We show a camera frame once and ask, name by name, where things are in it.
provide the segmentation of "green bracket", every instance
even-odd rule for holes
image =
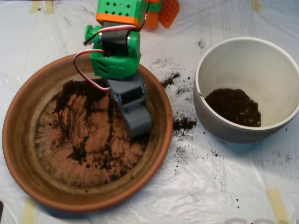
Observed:
[[[91,25],[87,25],[85,28],[85,40],[88,40],[100,29],[101,26],[93,28]],[[99,35],[94,38],[93,43],[93,49],[104,49],[100,44]],[[110,57],[98,52],[90,54],[94,74],[108,79],[122,79],[133,75],[138,69],[140,58],[140,34],[136,31],[130,32],[128,50],[116,50]]]

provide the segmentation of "white ceramic pot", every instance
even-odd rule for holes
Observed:
[[[205,97],[219,88],[241,89],[258,103],[261,127],[235,124],[218,115]],[[260,141],[285,126],[299,110],[299,67],[273,43],[253,37],[222,41],[200,60],[194,104],[203,127],[226,143]]]

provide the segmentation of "clay pot saucer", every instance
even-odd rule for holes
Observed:
[[[111,179],[110,173],[113,167],[107,169],[110,179],[108,179],[109,182],[105,180],[103,184],[103,182],[95,180],[100,180],[96,174],[101,167],[100,163],[105,160],[104,158],[99,159],[104,154],[99,155],[98,160],[93,161],[88,161],[88,156],[85,160],[75,160],[70,156],[71,151],[69,155],[45,157],[51,151],[54,152],[56,147],[47,148],[47,144],[37,144],[36,135],[46,128],[38,125],[42,120],[41,114],[45,108],[49,107],[49,102],[61,92],[65,83],[70,80],[83,80],[73,66],[73,57],[73,55],[67,56],[50,63],[35,73],[20,88],[5,117],[2,146],[4,158],[12,177],[28,195],[55,209],[83,212],[104,209],[120,203],[140,190],[150,180],[161,166],[170,145],[172,111],[160,82],[140,65],[139,71],[148,88],[146,106],[154,125],[148,143],[142,149],[142,156],[138,158],[134,166],[128,165],[131,168],[127,170],[127,173]],[[89,56],[80,57],[78,65],[86,74],[93,74]],[[76,145],[76,139],[70,138],[69,141],[73,144],[72,147]],[[132,142],[131,144],[138,149],[139,143],[134,145],[135,143]],[[56,145],[57,149],[60,149],[59,147],[63,143],[58,145],[55,142]],[[82,174],[83,171],[85,174],[83,179],[86,179],[77,185],[74,184],[76,177],[81,176],[73,173]]]

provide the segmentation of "orange block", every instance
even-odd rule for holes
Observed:
[[[96,21],[101,25],[103,24],[103,21],[109,21],[109,22],[119,22],[119,23],[124,23],[124,24],[130,24],[130,25],[137,26],[137,28],[140,27],[139,20],[132,16],[97,13]]]
[[[152,29],[158,28],[158,13],[149,12],[144,25],[147,28],[152,28]]]
[[[169,28],[179,12],[179,3],[177,0],[163,0],[161,11],[158,13],[158,19],[165,28]]]

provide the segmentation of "red and white wire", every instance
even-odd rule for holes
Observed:
[[[144,21],[143,21],[143,24],[142,26],[140,27],[140,29],[142,29],[142,27],[144,26],[145,24],[145,21],[146,21],[146,18],[147,18],[147,14],[148,14],[148,11],[149,11],[149,6],[148,6],[148,9],[147,9],[147,13],[145,15],[145,18],[144,18]],[[109,32],[109,31],[114,31],[114,30],[125,30],[125,29],[130,29],[130,30],[137,30],[139,31],[140,29],[138,29],[138,27],[134,26],[134,25],[119,25],[119,26],[114,26],[114,27],[106,27],[106,28],[102,28],[100,29],[98,32],[96,32],[94,35],[92,35],[88,40],[86,40],[83,44],[86,46],[88,44],[90,44],[94,38],[97,36],[97,34],[99,33],[104,33],[104,32]],[[102,50],[102,49],[86,49],[86,50],[83,50],[83,51],[80,51],[78,52],[75,56],[74,56],[74,66],[75,66],[75,69],[78,71],[78,73],[86,80],[88,81],[89,83],[91,83],[93,86],[95,86],[96,88],[98,88],[99,90],[103,90],[103,91],[109,91],[110,90],[110,87],[102,87],[100,85],[98,85],[97,83],[95,83],[94,81],[92,81],[90,78],[88,78],[79,68],[78,66],[76,65],[76,58],[79,57],[80,55],[82,54],[88,54],[88,53],[92,53],[92,52],[99,52],[99,53],[103,53],[105,54],[105,50]]]
[[[94,81],[92,81],[90,78],[88,78],[81,70],[80,68],[78,68],[78,66],[76,65],[76,58],[79,57],[80,55],[82,54],[88,54],[88,53],[92,53],[92,52],[99,52],[99,53],[104,53],[105,54],[105,51],[102,50],[102,49],[86,49],[86,50],[83,50],[83,51],[80,51],[78,52],[75,56],[74,56],[74,66],[75,66],[75,69],[77,70],[77,72],[86,80],[88,81],[89,83],[91,83],[93,86],[95,86],[96,88],[98,88],[99,90],[102,90],[102,91],[109,91],[110,90],[110,87],[102,87],[100,86],[99,84],[95,83]]]

